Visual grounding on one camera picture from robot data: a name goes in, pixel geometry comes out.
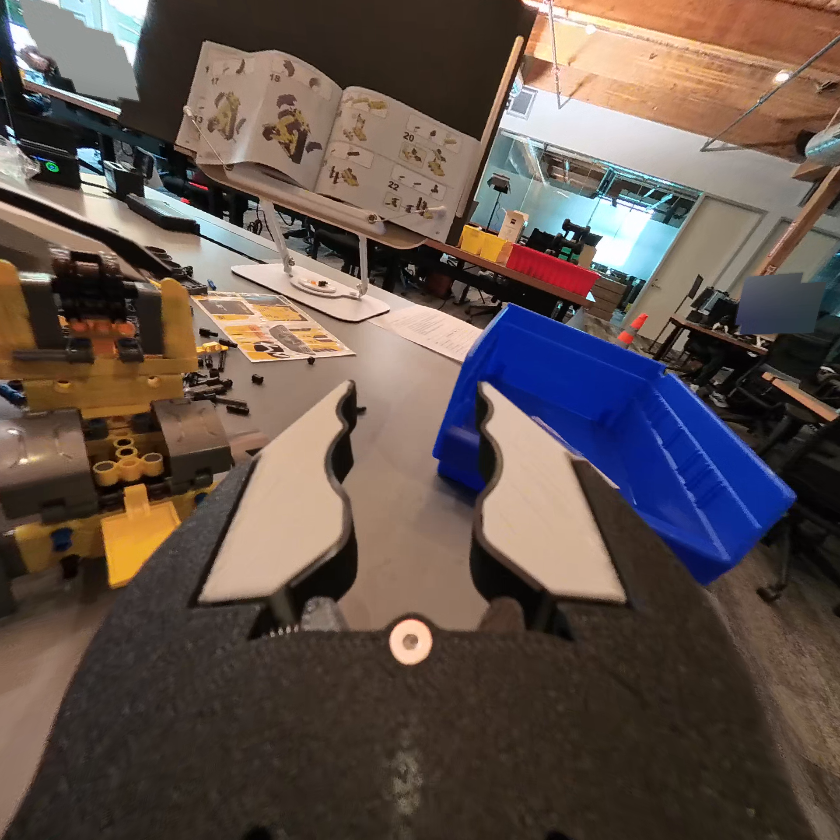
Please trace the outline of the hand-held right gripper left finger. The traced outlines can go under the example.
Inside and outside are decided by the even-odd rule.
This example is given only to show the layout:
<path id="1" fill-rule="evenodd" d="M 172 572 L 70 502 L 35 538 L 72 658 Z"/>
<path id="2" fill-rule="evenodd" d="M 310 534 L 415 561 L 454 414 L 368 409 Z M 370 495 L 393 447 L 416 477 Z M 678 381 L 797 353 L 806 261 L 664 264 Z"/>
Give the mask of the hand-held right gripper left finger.
<path id="1" fill-rule="evenodd" d="M 248 470 L 204 583 L 201 606 L 258 603 L 280 627 L 311 599 L 354 583 L 358 546 L 343 482 L 354 465 L 353 381 L 335 386 L 265 446 Z"/>

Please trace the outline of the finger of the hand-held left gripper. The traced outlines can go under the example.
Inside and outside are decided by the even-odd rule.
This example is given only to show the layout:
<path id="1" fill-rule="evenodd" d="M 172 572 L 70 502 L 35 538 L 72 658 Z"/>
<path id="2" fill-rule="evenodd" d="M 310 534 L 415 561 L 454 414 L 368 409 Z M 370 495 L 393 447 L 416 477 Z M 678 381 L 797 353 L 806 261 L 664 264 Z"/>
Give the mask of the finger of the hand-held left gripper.
<path id="1" fill-rule="evenodd" d="M 171 277 L 170 267 L 121 227 L 105 195 L 53 186 L 1 188 L 2 245 L 42 259 L 50 248 L 105 253 L 131 278 Z"/>

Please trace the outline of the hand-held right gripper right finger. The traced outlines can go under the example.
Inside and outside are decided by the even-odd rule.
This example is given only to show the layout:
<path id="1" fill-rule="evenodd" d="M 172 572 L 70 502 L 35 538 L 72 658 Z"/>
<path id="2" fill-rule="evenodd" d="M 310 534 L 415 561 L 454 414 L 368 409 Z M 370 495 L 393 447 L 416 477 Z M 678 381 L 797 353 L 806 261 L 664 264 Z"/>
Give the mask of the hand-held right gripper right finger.
<path id="1" fill-rule="evenodd" d="M 564 603 L 626 607 L 628 596 L 585 482 L 615 487 L 541 419 L 494 385 L 476 394 L 479 472 L 469 572 L 488 604 L 552 629 Z"/>

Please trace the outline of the yellow brick vehicle model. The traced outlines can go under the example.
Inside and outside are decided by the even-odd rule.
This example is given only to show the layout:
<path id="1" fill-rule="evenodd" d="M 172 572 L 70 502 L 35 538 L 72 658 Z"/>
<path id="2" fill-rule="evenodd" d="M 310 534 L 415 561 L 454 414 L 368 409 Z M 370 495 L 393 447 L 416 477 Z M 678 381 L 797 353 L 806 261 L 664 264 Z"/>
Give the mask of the yellow brick vehicle model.
<path id="1" fill-rule="evenodd" d="M 55 248 L 47 274 L 2 261 L 2 617 L 13 582 L 104 560 L 129 583 L 235 459 L 175 279 L 127 279 L 105 253 Z"/>

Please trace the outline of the clear plastic bag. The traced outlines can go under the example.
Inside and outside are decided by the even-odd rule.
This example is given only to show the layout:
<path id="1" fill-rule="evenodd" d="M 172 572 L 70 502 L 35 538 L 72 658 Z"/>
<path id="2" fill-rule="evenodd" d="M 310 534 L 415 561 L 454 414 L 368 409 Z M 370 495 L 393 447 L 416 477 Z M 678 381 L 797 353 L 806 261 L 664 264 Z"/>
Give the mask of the clear plastic bag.
<path id="1" fill-rule="evenodd" d="M 1 137 L 1 179 L 24 186 L 41 173 L 40 164 L 30 159 L 15 143 Z"/>

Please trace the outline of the small black device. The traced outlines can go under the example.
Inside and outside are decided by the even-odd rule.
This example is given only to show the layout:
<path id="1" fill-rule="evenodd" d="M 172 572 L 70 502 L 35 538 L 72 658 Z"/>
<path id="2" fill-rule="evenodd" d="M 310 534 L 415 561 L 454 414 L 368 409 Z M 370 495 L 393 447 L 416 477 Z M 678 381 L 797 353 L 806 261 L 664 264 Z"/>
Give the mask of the small black device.
<path id="1" fill-rule="evenodd" d="M 128 196 L 144 198 L 144 177 L 134 167 L 116 161 L 103 161 L 102 173 L 108 192 L 121 202 Z"/>

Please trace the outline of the black power adapter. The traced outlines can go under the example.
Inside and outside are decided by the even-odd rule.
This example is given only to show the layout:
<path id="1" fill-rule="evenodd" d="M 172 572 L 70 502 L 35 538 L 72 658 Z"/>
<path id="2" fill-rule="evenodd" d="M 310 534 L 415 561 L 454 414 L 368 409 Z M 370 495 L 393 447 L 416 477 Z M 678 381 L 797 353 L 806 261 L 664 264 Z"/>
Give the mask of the black power adapter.
<path id="1" fill-rule="evenodd" d="M 201 234 L 200 224 L 194 218 L 184 215 L 167 203 L 136 194 L 126 195 L 124 203 L 131 212 L 158 228 L 178 234 L 194 236 Z"/>

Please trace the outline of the pile of brick parts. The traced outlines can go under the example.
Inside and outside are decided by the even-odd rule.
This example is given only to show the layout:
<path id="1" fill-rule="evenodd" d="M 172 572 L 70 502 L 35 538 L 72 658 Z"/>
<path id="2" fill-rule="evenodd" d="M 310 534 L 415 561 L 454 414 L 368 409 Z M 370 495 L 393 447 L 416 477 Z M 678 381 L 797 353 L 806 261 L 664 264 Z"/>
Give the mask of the pile of brick parts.
<path id="1" fill-rule="evenodd" d="M 148 250 L 166 268 L 165 276 L 176 280 L 187 291 L 191 301 L 198 301 L 200 293 L 208 291 L 207 286 L 202 286 L 195 279 L 192 266 L 179 264 L 164 248 L 150 246 Z M 235 343 L 206 327 L 200 327 L 197 334 L 201 341 L 196 349 L 196 369 L 182 374 L 184 396 L 192 402 L 224 406 L 229 414 L 248 416 L 248 403 L 229 395 L 234 382 L 226 374 L 227 358 Z"/>

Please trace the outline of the blue plastic bin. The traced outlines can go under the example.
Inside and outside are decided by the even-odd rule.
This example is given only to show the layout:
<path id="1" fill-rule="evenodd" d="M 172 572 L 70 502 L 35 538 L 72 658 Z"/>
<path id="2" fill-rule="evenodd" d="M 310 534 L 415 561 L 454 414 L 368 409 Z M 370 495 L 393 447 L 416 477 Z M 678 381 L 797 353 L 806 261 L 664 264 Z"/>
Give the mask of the blue plastic bin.
<path id="1" fill-rule="evenodd" d="M 701 585 L 733 569 L 795 494 L 663 364 L 509 305 L 461 365 L 437 433 L 437 472 L 473 491 L 476 395 L 494 385 L 613 480 Z"/>

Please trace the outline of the yellow black sticker sheet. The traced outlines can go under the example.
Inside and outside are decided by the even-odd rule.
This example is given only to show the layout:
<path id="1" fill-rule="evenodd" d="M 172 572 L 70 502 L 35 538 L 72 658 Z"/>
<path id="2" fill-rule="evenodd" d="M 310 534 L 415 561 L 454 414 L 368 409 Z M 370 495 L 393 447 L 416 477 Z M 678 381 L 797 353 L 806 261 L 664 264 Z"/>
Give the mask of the yellow black sticker sheet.
<path id="1" fill-rule="evenodd" d="M 212 291 L 194 301 L 253 363 L 355 356 L 349 347 L 287 297 L 271 292 Z"/>

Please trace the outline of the white book stand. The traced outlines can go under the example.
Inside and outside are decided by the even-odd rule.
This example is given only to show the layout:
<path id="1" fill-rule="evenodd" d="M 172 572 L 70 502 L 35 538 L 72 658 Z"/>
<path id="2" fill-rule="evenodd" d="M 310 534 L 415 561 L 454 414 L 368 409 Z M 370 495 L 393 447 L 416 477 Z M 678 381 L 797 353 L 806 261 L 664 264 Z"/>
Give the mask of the white book stand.
<path id="1" fill-rule="evenodd" d="M 234 266 L 232 272 L 265 289 L 317 310 L 342 322 L 359 323 L 390 311 L 387 303 L 369 292 L 368 244 L 375 242 L 393 249 L 414 249 L 426 243 L 425 237 L 371 211 L 338 203 L 330 198 L 284 182 L 249 164 L 202 164 L 207 177 L 222 186 L 257 196 L 267 204 L 278 204 L 358 237 L 360 278 L 327 267 L 288 249 L 275 222 L 269 228 L 276 240 L 279 256 L 274 262 Z"/>

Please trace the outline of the printed paper sheet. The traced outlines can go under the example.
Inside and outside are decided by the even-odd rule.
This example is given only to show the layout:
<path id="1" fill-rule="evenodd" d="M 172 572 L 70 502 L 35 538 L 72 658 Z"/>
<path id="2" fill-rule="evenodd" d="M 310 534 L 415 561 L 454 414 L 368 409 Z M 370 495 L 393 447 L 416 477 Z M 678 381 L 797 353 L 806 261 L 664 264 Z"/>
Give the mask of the printed paper sheet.
<path id="1" fill-rule="evenodd" d="M 462 364 L 480 339 L 482 329 L 443 311 L 417 304 L 392 310 L 371 320 L 390 333 Z"/>

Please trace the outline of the red storage bin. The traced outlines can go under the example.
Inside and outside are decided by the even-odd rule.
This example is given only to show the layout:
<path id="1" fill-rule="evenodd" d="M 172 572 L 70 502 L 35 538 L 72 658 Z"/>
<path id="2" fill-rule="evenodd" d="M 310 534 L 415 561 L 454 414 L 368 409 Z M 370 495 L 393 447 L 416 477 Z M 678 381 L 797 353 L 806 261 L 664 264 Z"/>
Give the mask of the red storage bin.
<path id="1" fill-rule="evenodd" d="M 582 297 L 600 279 L 591 269 L 581 268 L 567 260 L 521 245 L 511 245 L 506 266 L 519 274 Z"/>

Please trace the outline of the wooden desk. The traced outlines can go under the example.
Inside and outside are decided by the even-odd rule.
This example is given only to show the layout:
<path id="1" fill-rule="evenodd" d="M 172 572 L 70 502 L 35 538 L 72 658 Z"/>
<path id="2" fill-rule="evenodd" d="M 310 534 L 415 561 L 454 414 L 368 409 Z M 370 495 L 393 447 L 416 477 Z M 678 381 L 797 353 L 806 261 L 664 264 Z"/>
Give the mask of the wooden desk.
<path id="1" fill-rule="evenodd" d="M 582 295 L 462 248 L 431 239 L 419 248 L 419 263 L 428 271 L 443 272 L 496 301 L 518 305 L 546 317 L 558 315 L 562 319 L 571 308 L 590 310 L 597 303 L 591 291 Z"/>

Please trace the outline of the large black panel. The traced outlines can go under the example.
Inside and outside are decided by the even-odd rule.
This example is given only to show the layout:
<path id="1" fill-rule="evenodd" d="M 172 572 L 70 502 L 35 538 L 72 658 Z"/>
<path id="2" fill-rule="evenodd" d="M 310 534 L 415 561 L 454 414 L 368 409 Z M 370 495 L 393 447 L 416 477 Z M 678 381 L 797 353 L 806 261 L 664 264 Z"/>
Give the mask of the large black panel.
<path id="1" fill-rule="evenodd" d="M 134 61 L 140 98 L 122 100 L 120 122 L 176 145 L 203 42 L 278 49 L 478 140 L 455 217 L 465 222 L 536 17 L 519 1 L 148 2 Z"/>

